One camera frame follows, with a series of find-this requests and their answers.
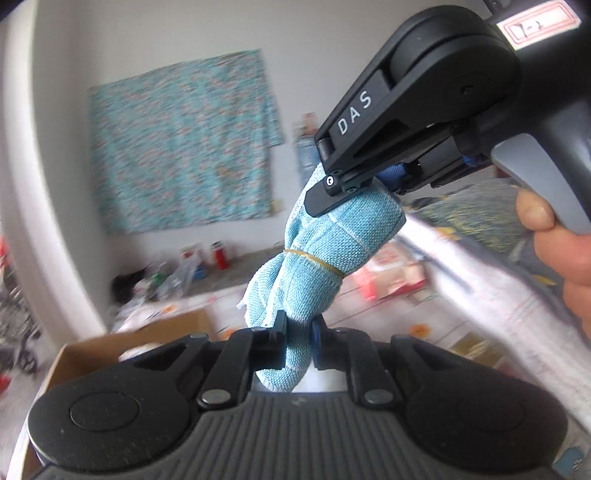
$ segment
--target white wall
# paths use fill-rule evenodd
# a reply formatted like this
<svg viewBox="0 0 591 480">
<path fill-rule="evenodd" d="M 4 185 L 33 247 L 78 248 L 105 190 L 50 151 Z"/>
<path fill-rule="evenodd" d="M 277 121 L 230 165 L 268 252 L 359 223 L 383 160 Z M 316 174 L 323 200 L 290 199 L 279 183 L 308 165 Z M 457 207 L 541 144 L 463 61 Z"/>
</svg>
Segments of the white wall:
<svg viewBox="0 0 591 480">
<path fill-rule="evenodd" d="M 368 61 L 413 13 L 441 0 L 78 0 L 83 91 L 178 61 L 262 49 L 286 143 L 271 149 L 273 197 L 285 211 L 269 219 L 176 231 L 116 235 L 119 265 L 141 267 L 183 245 L 239 239 L 241 252 L 281 241 L 300 187 L 292 124 L 307 112 L 324 120 Z M 459 0 L 481 14 L 481 0 Z"/>
<path fill-rule="evenodd" d="M 106 317 L 115 265 L 92 199 L 85 125 L 79 122 L 78 6 L 77 0 L 39 2 L 33 44 L 34 114 L 45 182 L 61 235 L 87 295 Z"/>
</svg>

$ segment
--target silver screw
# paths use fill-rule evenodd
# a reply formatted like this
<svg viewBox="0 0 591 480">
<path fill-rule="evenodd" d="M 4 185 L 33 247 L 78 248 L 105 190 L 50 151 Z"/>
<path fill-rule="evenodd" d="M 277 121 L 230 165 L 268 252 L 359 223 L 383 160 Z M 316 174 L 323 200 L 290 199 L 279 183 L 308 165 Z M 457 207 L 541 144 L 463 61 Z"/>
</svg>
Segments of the silver screw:
<svg viewBox="0 0 591 480">
<path fill-rule="evenodd" d="M 226 403 L 231 398 L 232 396 L 230 395 L 230 392 L 221 388 L 212 388 L 211 390 L 203 392 L 203 395 L 201 395 L 201 400 L 210 405 Z"/>
<path fill-rule="evenodd" d="M 380 388 L 368 390 L 363 397 L 365 401 L 371 405 L 385 405 L 394 399 L 394 395 L 388 390 L 382 390 Z"/>
</svg>

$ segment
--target folded towel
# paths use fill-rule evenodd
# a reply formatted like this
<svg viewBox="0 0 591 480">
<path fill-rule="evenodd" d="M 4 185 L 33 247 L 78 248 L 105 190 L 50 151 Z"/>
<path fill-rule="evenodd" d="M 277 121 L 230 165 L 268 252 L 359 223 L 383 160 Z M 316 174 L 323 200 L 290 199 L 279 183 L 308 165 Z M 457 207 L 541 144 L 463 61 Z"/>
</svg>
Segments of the folded towel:
<svg viewBox="0 0 591 480">
<path fill-rule="evenodd" d="M 404 224 L 398 200 L 374 180 L 372 186 L 333 211 L 306 213 L 306 191 L 324 177 L 318 165 L 285 226 L 285 250 L 252 277 L 239 307 L 249 327 L 271 327 L 278 310 L 288 318 L 285 368 L 258 372 L 271 391 L 291 391 L 310 365 L 310 321 L 335 299 L 343 277 L 353 273 Z"/>
</svg>

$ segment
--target brown cardboard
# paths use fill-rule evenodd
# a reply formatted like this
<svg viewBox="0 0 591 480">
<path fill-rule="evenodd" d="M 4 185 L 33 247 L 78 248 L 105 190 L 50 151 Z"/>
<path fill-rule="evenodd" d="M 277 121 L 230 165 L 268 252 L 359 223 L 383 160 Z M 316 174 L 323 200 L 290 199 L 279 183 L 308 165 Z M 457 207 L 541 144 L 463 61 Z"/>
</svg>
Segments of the brown cardboard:
<svg viewBox="0 0 591 480">
<path fill-rule="evenodd" d="M 64 346 L 53 362 L 39 395 L 73 378 L 117 363 L 126 350 L 146 343 L 168 343 L 194 332 L 205 332 L 215 340 L 211 321 L 204 310 L 195 310 L 159 320 L 135 332 L 114 333 Z M 23 427 L 8 470 L 8 480 L 27 480 L 41 464 Z"/>
</svg>

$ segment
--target human hand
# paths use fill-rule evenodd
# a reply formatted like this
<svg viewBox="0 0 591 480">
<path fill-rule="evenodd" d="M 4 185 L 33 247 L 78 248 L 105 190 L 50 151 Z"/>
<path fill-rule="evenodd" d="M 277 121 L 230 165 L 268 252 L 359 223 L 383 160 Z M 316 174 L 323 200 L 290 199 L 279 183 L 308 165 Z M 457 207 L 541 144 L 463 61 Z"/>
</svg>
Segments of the human hand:
<svg viewBox="0 0 591 480">
<path fill-rule="evenodd" d="M 564 302 L 591 338 L 591 235 L 564 228 L 548 202 L 527 189 L 519 190 L 516 209 L 521 223 L 535 232 L 535 254 L 564 277 Z"/>
</svg>

